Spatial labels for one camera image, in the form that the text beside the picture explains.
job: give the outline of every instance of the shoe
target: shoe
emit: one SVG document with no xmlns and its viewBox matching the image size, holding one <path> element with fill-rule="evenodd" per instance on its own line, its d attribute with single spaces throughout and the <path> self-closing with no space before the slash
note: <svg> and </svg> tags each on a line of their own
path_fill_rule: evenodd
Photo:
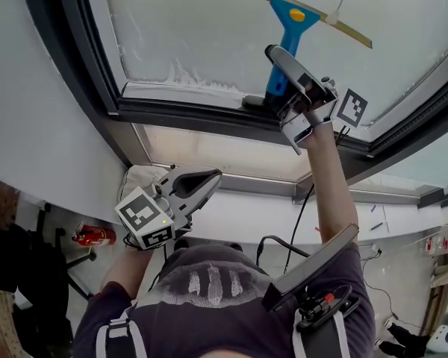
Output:
<svg viewBox="0 0 448 358">
<path fill-rule="evenodd" d="M 189 243 L 186 239 L 177 239 L 174 243 L 174 252 L 181 248 L 189 248 Z"/>
<path fill-rule="evenodd" d="M 380 344 L 381 344 L 382 342 L 383 342 L 383 341 L 382 341 L 380 338 L 377 338 L 377 339 L 375 340 L 375 347 L 374 347 L 373 350 L 378 350 L 378 349 L 379 349 L 379 346 L 380 346 Z"/>
<path fill-rule="evenodd" d="M 231 244 L 230 247 L 231 247 L 232 249 L 235 249 L 236 251 L 239 251 L 239 252 L 244 253 L 242 247 L 241 247 L 239 244 L 237 244 L 236 242 L 233 243 L 233 244 Z"/>
<path fill-rule="evenodd" d="M 390 328 L 390 326 L 393 325 L 395 321 L 395 317 L 391 316 L 387 321 L 385 321 L 385 329 Z"/>
</svg>

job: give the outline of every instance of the harness strap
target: harness strap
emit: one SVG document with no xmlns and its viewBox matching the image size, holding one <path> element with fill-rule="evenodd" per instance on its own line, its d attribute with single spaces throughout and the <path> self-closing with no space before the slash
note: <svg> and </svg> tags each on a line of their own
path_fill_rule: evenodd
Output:
<svg viewBox="0 0 448 358">
<path fill-rule="evenodd" d="M 309 330 L 307 333 L 300 333 L 296 329 L 296 325 L 301 320 L 302 316 L 297 310 L 292 335 L 296 358 L 350 358 L 341 312 L 336 312 L 322 326 L 316 330 Z"/>
<path fill-rule="evenodd" d="M 134 321 L 114 319 L 99 328 L 96 358 L 147 358 L 143 337 Z"/>
</svg>

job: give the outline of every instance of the floor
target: floor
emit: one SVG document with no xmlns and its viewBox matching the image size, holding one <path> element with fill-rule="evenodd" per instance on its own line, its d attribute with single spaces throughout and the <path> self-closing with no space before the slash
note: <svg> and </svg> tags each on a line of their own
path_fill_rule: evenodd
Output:
<svg viewBox="0 0 448 358">
<path fill-rule="evenodd" d="M 62 238 L 62 249 L 70 260 L 88 253 L 89 249 L 80 247 L 71 240 L 76 228 L 80 222 L 89 225 L 105 226 L 95 219 L 86 218 L 76 213 L 53 207 L 47 214 L 45 221 L 45 238 L 53 240 L 56 227 L 64 227 L 66 236 Z M 126 235 L 124 227 L 113 226 L 117 235 L 115 245 L 106 245 L 94 248 L 97 254 L 95 261 L 86 261 L 85 263 L 73 268 L 70 273 L 85 290 L 85 292 L 97 293 L 99 284 L 106 270 L 113 264 L 113 261 L 125 250 L 122 238 Z M 388 291 L 391 296 L 393 311 L 399 316 L 400 320 L 412 324 L 420 324 L 426 309 L 429 296 L 429 277 L 432 273 L 433 261 L 431 258 L 424 257 L 421 251 L 423 241 L 422 233 L 400 236 L 391 239 L 374 240 L 374 243 L 383 251 L 378 259 L 369 260 L 364 269 L 364 276 L 371 286 Z M 206 243 L 208 240 L 192 239 L 192 243 Z M 167 244 L 168 256 L 172 253 L 172 242 Z M 243 251 L 251 259 L 255 259 L 257 244 L 242 245 Z M 303 246 L 307 252 L 312 252 L 317 246 Z M 374 251 L 369 247 L 361 247 L 362 258 L 374 256 Z M 280 245 L 266 244 L 261 256 L 261 267 L 272 277 L 281 275 L 287 250 Z M 290 266 L 301 261 L 300 256 L 293 254 Z M 140 288 L 140 294 L 145 294 L 151 285 L 156 274 L 161 270 L 164 262 L 164 252 L 157 250 L 149 264 L 148 270 Z M 377 335 L 391 340 L 390 335 L 382 330 L 383 323 L 391 315 L 390 303 L 385 293 L 369 289 L 370 300 L 372 301 Z M 84 314 L 87 302 L 78 295 L 73 289 L 69 289 L 69 308 L 68 318 L 71 321 L 73 332 L 79 324 Z M 413 333 L 418 333 L 418 329 L 409 325 L 407 327 Z"/>
</svg>

